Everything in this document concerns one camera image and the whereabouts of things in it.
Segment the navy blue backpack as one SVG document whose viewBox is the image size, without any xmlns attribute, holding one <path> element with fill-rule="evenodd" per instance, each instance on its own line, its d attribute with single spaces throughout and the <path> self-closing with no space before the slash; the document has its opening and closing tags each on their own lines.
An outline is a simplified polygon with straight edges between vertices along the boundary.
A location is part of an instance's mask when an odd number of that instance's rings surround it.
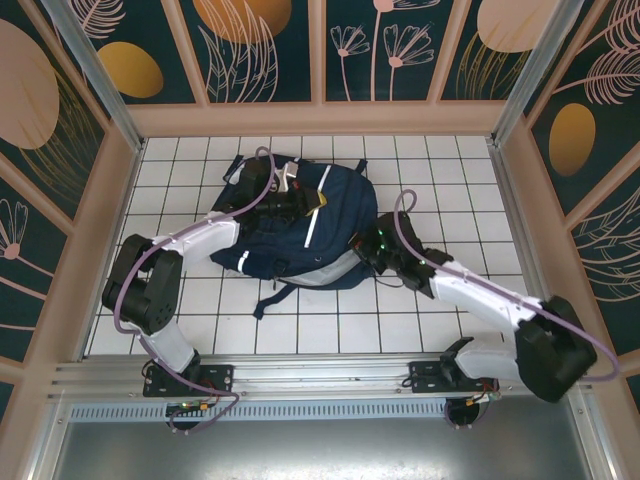
<svg viewBox="0 0 640 480">
<path fill-rule="evenodd" d="M 257 227 L 230 248 L 210 256 L 212 262 L 251 278 L 282 283 L 282 288 L 259 301 L 256 319 L 267 307 L 281 302 L 297 289 L 316 291 L 349 290 L 374 274 L 349 246 L 355 233 L 368 229 L 378 215 L 372 183 L 364 176 L 360 161 L 355 168 L 318 163 L 299 157 L 262 154 L 273 168 L 295 160 L 297 179 L 308 187 L 319 187 L 327 204 L 310 217 L 298 220 L 260 220 Z M 238 156 L 225 173 L 226 182 L 214 209 L 230 196 L 227 180 L 245 159 Z"/>
</svg>

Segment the grey metal sheet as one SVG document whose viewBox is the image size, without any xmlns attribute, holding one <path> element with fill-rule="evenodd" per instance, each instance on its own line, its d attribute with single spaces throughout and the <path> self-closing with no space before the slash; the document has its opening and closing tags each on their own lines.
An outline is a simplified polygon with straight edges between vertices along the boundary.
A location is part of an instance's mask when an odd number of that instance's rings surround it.
<svg viewBox="0 0 640 480">
<path fill-rule="evenodd" d="M 592 480 L 570 433 L 525 437 L 436 419 L 74 424 L 55 480 Z"/>
</svg>

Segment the aluminium side rail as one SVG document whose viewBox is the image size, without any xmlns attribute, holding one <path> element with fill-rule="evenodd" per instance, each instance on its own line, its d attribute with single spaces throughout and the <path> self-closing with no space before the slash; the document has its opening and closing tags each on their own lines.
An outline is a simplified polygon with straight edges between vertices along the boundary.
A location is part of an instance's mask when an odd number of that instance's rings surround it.
<svg viewBox="0 0 640 480">
<path fill-rule="evenodd" d="M 503 199 L 527 291 L 530 296 L 546 300 L 552 296 L 552 293 L 542 270 L 533 237 L 525 218 L 525 211 L 516 189 L 516 183 L 512 178 L 509 166 L 501 150 L 489 143 L 488 151 Z"/>
</svg>

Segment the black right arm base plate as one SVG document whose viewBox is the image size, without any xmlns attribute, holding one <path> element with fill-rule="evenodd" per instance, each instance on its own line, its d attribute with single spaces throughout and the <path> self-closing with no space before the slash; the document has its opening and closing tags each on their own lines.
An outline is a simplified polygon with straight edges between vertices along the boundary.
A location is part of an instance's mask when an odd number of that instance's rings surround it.
<svg viewBox="0 0 640 480">
<path fill-rule="evenodd" d="M 453 361 L 415 361 L 408 365 L 408 376 L 401 382 L 413 393 L 484 393 L 498 392 L 493 378 L 470 378 Z"/>
</svg>

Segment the aluminium mounting rail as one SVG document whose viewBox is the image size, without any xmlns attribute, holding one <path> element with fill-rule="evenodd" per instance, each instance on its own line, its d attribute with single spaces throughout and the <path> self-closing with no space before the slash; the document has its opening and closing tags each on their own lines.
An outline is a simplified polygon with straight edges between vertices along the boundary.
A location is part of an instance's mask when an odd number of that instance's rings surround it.
<svg viewBox="0 0 640 480">
<path fill-rule="evenodd" d="M 243 400 L 316 400 L 408 397 L 401 382 L 414 361 L 435 354 L 205 355 L 204 364 L 234 367 L 233 391 Z M 141 402 L 142 355 L 91 356 L 61 363 L 46 387 L 66 402 Z"/>
</svg>

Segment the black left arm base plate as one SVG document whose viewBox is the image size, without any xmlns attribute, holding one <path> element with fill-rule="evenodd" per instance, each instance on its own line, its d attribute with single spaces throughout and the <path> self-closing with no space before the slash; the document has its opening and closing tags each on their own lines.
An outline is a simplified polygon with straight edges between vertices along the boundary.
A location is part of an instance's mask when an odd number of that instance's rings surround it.
<svg viewBox="0 0 640 480">
<path fill-rule="evenodd" d="M 188 367 L 182 377 L 205 389 L 230 392 L 233 386 L 234 367 L 201 364 Z M 147 398 L 190 397 L 203 396 L 205 392 L 185 385 L 161 366 L 151 363 L 144 372 L 142 395 Z"/>
</svg>

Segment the aluminium frame post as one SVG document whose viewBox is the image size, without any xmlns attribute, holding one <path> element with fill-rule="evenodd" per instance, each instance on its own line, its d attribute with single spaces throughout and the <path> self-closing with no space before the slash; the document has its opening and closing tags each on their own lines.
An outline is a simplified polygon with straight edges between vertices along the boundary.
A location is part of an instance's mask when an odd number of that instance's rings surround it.
<svg viewBox="0 0 640 480">
<path fill-rule="evenodd" d="M 576 22 L 584 1 L 559 0 L 494 126 L 490 146 L 500 149 L 508 140 L 525 107 Z"/>
<path fill-rule="evenodd" d="M 39 0 L 102 104 L 135 153 L 142 137 L 92 40 L 107 39 L 126 16 L 124 0 Z"/>
</svg>

